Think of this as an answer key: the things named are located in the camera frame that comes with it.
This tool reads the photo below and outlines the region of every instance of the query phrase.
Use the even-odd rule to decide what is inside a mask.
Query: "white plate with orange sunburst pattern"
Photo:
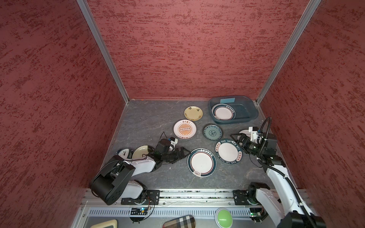
[[[175,123],[173,131],[178,139],[191,139],[196,134],[196,125],[191,120],[179,120]]]

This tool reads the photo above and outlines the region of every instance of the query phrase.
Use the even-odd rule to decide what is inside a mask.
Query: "green round push button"
[[[220,208],[216,211],[215,222],[218,227],[230,228],[233,223],[232,215],[227,209]]]

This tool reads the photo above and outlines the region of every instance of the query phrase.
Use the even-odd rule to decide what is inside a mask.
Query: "beige plate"
[[[203,116],[203,111],[197,106],[190,106],[185,109],[184,115],[188,120],[197,121]]]

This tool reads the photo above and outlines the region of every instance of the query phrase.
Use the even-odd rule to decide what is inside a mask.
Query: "plate rim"
[[[235,119],[236,118],[236,110],[234,110],[234,108],[232,107],[232,106],[230,106],[229,104],[223,104],[223,103],[221,103],[221,104],[216,104],[215,106],[213,106],[213,108],[212,108],[212,114],[213,114],[213,116],[214,117],[216,117],[217,119],[219,119],[216,115],[215,115],[215,113],[214,113],[214,111],[215,110],[217,110],[218,108],[216,108],[218,105],[223,105],[223,106],[229,106],[229,107],[231,107],[231,109],[233,110],[231,110],[231,109],[229,109],[228,107],[224,107],[224,108],[228,108],[231,112],[232,112],[232,117],[230,118],[230,119],[228,119],[228,120],[232,120],[232,119]]]
[[[232,161],[232,162],[229,162],[229,161],[226,161],[226,160],[224,160],[223,158],[221,158],[220,157],[220,155],[219,155],[219,153],[218,153],[218,148],[217,148],[217,145],[218,145],[218,143],[220,143],[222,140],[227,140],[227,142],[224,142],[224,143],[231,143],[232,145],[234,145],[235,147],[236,147],[236,149],[237,149],[237,152],[238,152],[238,156],[237,156],[237,158],[239,158],[239,160],[237,161],[237,159],[235,159],[234,161]],[[238,162],[240,162],[241,160],[242,160],[242,155],[243,155],[243,151],[241,150],[241,148],[239,147],[239,145],[235,142],[235,141],[233,141],[233,140],[231,140],[231,139],[221,139],[221,140],[219,140],[218,142],[217,142],[217,144],[215,145],[215,154],[217,155],[217,157],[222,161],[222,162],[224,162],[224,163],[226,163],[226,164],[229,164],[229,165],[234,165],[234,164],[237,164]]]
[[[212,140],[212,139],[209,139],[209,138],[207,138],[206,136],[205,136],[205,134],[204,134],[204,130],[205,130],[205,128],[207,128],[208,126],[210,126],[210,125],[213,125],[213,126],[217,126],[218,127],[218,129],[220,129],[220,133],[221,133],[221,136],[219,137],[219,139],[217,139],[217,140]],[[210,140],[210,141],[213,141],[213,142],[216,142],[216,141],[219,141],[222,137],[223,137],[223,130],[217,125],[217,124],[212,124],[212,123],[209,123],[209,124],[207,124],[207,125],[205,125],[204,127],[203,127],[203,135],[204,135],[204,137],[206,138],[206,139],[208,139],[208,140]]]
[[[193,157],[193,153],[195,154],[195,153],[197,152],[197,150],[207,150],[207,151],[209,151],[209,152],[212,154],[212,155],[210,155],[210,154],[208,154],[207,152],[203,151],[204,153],[208,154],[208,155],[212,158],[212,160],[213,160],[213,168],[212,168],[212,171],[210,171],[208,174],[205,174],[204,176],[203,176],[203,175],[200,175],[200,176],[196,175],[196,174],[194,173],[194,170],[192,169],[191,164],[189,163],[189,161],[190,161],[190,160],[191,160],[191,158]],[[192,151],[191,151],[191,153],[190,153],[190,154],[189,154],[189,156],[188,156],[187,164],[188,164],[188,168],[189,168],[190,172],[192,172],[192,173],[193,173],[194,175],[196,175],[197,177],[208,177],[208,176],[212,175],[212,174],[213,174],[213,172],[215,171],[215,169],[217,168],[217,161],[216,161],[216,159],[215,159],[215,157],[214,157],[214,154],[213,154],[210,150],[205,149],[205,148],[196,148],[196,149],[192,150]]]
[[[196,133],[198,132],[198,128],[197,128],[197,126],[196,126],[196,124],[195,124],[194,122],[192,122],[192,123],[195,125],[196,132],[195,132],[195,134],[194,134],[193,136],[191,136],[191,138],[189,138],[189,139],[180,139],[180,138],[179,138],[179,137],[175,134],[174,127],[175,127],[175,125],[177,124],[177,122],[182,121],[182,120],[189,120],[189,119],[181,119],[181,120],[176,121],[176,122],[174,123],[174,125],[172,126],[172,133],[173,133],[173,134],[174,134],[174,136],[175,136],[176,138],[178,138],[179,140],[189,140],[189,139],[192,139],[192,138],[196,135]]]
[[[192,106],[187,107],[187,108],[184,110],[184,116],[185,116],[186,118],[188,118],[188,117],[186,116],[185,111],[186,111],[188,108],[190,108],[190,107],[199,108],[198,106],[195,106],[195,105],[192,105]],[[201,110],[201,117],[200,117],[199,119],[197,119],[197,120],[200,120],[200,119],[203,117],[203,115],[204,115],[203,110],[202,110],[201,108],[199,108],[199,109]]]

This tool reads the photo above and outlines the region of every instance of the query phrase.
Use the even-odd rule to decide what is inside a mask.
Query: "plaid object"
[[[162,228],[195,228],[195,218],[191,215],[187,215],[165,222]]]

